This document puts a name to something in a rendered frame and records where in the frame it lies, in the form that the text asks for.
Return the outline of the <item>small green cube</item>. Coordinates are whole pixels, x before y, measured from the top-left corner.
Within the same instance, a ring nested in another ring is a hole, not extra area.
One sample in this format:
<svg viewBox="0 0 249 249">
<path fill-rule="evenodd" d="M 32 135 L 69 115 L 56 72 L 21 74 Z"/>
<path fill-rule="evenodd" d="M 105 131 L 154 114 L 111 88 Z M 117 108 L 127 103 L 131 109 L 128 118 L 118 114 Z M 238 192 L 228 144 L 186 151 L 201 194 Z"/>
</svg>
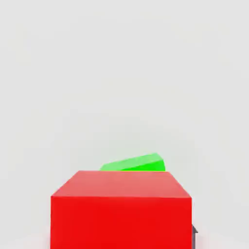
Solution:
<svg viewBox="0 0 249 249">
<path fill-rule="evenodd" d="M 166 171 L 163 158 L 158 153 L 147 154 L 104 164 L 101 171 Z"/>
</svg>

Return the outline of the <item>small red cube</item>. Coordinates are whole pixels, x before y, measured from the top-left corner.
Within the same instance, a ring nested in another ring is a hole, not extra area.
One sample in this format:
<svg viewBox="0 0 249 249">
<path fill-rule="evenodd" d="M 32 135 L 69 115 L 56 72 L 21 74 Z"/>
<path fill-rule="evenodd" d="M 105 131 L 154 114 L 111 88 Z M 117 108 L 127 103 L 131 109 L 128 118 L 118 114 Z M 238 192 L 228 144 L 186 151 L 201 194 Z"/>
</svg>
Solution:
<svg viewBox="0 0 249 249">
<path fill-rule="evenodd" d="M 192 198 L 169 172 L 79 171 L 51 196 L 50 249 L 192 249 Z"/>
</svg>

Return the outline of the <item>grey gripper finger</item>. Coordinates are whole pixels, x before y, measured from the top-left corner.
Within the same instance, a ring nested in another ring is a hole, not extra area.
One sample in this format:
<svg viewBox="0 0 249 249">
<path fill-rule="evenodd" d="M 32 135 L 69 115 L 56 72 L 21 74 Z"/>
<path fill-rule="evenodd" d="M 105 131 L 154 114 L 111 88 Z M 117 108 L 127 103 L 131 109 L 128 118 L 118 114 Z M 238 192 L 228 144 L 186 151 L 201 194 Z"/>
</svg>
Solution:
<svg viewBox="0 0 249 249">
<path fill-rule="evenodd" d="M 196 230 L 194 225 L 192 225 L 192 249 L 196 249 L 196 234 L 197 233 L 198 231 Z"/>
</svg>

